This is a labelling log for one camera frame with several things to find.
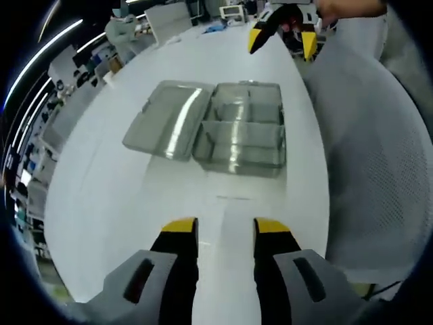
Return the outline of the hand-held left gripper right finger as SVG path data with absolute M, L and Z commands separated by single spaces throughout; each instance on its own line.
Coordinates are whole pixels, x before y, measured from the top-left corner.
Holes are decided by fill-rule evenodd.
M 262 324 L 352 324 L 366 305 L 343 272 L 274 219 L 254 219 L 254 281 Z

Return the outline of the person's right hand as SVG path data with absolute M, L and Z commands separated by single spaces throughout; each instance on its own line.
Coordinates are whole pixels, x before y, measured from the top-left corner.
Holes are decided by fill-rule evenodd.
M 340 19 L 374 18 L 387 12 L 387 5 L 378 0 L 319 0 L 315 1 L 323 26 Z

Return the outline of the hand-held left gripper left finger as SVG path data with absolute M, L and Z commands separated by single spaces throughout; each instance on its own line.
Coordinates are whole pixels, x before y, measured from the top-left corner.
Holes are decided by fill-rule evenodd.
M 191 324 L 198 279 L 198 219 L 174 220 L 106 276 L 85 312 L 90 324 Z

